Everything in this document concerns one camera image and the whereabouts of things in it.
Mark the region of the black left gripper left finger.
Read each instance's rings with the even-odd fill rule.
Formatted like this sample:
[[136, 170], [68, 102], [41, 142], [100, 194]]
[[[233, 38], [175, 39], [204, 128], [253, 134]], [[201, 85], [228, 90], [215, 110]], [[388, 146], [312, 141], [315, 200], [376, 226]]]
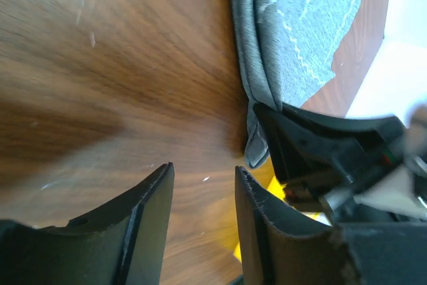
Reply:
[[174, 185], [163, 164], [64, 227], [1, 221], [2, 284], [159, 284]]

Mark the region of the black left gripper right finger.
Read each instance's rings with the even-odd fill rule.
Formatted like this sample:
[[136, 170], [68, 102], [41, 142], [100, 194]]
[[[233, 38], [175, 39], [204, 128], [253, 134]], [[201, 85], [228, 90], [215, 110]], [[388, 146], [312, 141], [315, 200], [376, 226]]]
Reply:
[[286, 203], [274, 204], [274, 196], [262, 213], [248, 180], [236, 167], [245, 284], [426, 283], [425, 223], [328, 226]]

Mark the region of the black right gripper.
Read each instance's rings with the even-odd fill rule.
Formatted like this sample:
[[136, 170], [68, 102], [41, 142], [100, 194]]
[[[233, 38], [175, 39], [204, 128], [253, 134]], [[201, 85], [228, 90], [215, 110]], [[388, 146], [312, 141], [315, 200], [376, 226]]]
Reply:
[[426, 122], [419, 115], [406, 127], [394, 116], [339, 119], [290, 105], [279, 112], [257, 103], [254, 111], [285, 201], [295, 209], [332, 222], [413, 218], [354, 201], [399, 166], [412, 172], [414, 192], [426, 201]]

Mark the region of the grey cloth napkin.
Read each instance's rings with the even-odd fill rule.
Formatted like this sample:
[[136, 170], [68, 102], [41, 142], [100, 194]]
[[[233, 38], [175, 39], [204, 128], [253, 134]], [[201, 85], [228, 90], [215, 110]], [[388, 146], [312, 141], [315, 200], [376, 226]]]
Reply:
[[333, 56], [362, 0], [231, 0], [249, 106], [301, 107], [334, 78]]

